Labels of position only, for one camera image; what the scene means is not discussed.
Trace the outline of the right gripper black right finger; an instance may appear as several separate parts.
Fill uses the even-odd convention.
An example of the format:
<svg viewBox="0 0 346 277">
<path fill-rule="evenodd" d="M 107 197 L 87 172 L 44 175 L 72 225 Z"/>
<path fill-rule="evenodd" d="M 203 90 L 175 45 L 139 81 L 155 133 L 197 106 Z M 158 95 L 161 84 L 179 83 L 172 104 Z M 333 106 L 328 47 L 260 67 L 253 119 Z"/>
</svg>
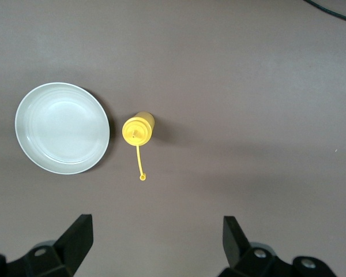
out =
<svg viewBox="0 0 346 277">
<path fill-rule="evenodd" d="M 220 276 L 293 276 L 292 267 L 265 246 L 252 246 L 233 216 L 223 219 L 223 248 L 229 266 Z"/>
</svg>

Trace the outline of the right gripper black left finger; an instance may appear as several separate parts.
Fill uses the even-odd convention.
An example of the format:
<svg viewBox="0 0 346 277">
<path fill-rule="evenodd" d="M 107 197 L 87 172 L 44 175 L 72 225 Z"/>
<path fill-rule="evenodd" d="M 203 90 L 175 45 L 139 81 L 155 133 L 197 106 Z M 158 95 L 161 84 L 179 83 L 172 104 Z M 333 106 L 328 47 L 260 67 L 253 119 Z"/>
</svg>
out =
<svg viewBox="0 0 346 277">
<path fill-rule="evenodd" d="M 74 276 L 93 245 L 92 215 L 82 214 L 52 244 L 7 264 L 6 276 Z"/>
</svg>

